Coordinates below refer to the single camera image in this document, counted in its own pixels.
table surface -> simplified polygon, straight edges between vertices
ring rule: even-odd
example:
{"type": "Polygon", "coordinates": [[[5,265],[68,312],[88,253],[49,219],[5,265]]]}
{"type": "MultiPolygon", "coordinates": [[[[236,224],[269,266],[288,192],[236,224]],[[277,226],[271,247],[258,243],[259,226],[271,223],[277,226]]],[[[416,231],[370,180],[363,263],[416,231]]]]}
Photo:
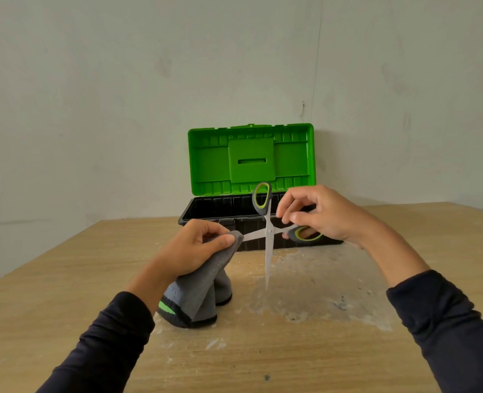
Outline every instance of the table surface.
{"type": "MultiPolygon", "coordinates": [[[[451,203],[369,210],[397,229],[483,313],[483,211],[451,203]]],[[[176,218],[101,221],[0,279],[0,391],[33,392],[148,258],[176,218]]],[[[348,245],[263,251],[227,267],[216,324],[182,330],[158,315],[125,391],[438,392],[385,282],[348,245]]]]}

toolbox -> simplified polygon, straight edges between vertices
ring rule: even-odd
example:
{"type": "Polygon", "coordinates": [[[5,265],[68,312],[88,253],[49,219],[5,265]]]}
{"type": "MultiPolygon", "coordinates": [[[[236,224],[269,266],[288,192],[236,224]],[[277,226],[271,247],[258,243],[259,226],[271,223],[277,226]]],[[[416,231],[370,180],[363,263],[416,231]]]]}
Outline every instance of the toolbox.
{"type": "MultiPolygon", "coordinates": [[[[179,218],[205,219],[229,230],[247,234],[265,227],[265,218],[252,205],[252,192],[260,182],[272,186],[271,221],[286,190],[316,184],[314,128],[312,124],[255,125],[230,128],[198,128],[188,132],[192,194],[195,195],[179,218]]],[[[258,203],[266,194],[257,194],[258,203]]],[[[314,206],[304,207],[310,211],[314,206]]],[[[298,244],[274,236],[274,248],[341,244],[324,237],[311,244],[298,244]]],[[[265,239],[241,243],[238,251],[265,249],[265,239]]]]}

black toolbox base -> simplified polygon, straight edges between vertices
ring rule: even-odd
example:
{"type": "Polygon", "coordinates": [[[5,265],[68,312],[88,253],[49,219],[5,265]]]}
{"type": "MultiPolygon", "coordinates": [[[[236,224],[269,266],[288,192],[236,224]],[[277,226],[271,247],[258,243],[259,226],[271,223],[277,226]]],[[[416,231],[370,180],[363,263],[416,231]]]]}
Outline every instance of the black toolbox base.
{"type": "MultiPolygon", "coordinates": [[[[280,218],[276,218],[276,208],[285,192],[272,193],[271,222],[277,228],[284,225],[280,218]]],[[[258,194],[258,202],[264,202],[265,194],[258,194]]],[[[310,211],[313,207],[304,207],[303,211],[310,211]]],[[[182,216],[178,220],[179,225],[185,225],[191,219],[205,219],[218,222],[230,231],[237,230],[242,234],[265,228],[265,217],[260,216],[252,206],[252,194],[226,195],[214,197],[195,197],[187,205],[182,216]]],[[[299,244],[292,240],[286,240],[281,234],[274,236],[274,249],[313,247],[317,245],[334,245],[343,243],[323,237],[320,241],[311,244],[299,244]]],[[[258,238],[241,243],[238,251],[254,251],[265,249],[265,238],[258,238]]]]}

gray sock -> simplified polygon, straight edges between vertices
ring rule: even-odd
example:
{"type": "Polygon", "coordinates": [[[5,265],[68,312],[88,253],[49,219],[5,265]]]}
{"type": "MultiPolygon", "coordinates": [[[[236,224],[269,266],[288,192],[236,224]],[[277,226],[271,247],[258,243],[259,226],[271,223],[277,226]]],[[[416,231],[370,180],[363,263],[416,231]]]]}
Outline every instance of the gray sock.
{"type": "Polygon", "coordinates": [[[213,254],[198,270],[179,276],[165,291],[158,313],[172,325],[199,328],[216,322],[216,305],[232,298],[230,278],[225,266],[243,241],[243,234],[231,231],[236,241],[213,254]]]}

black sleeve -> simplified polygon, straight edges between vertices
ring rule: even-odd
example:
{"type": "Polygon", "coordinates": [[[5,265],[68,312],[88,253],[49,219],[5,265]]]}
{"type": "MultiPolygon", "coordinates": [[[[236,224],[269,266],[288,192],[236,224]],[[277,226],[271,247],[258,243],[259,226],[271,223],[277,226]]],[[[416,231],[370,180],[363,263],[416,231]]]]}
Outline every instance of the black sleeve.
{"type": "Polygon", "coordinates": [[[434,270],[387,296],[444,393],[483,393],[483,320],[469,299],[434,270]]]}
{"type": "Polygon", "coordinates": [[[120,292],[38,393],[123,392],[154,320],[140,298],[120,292]]]}

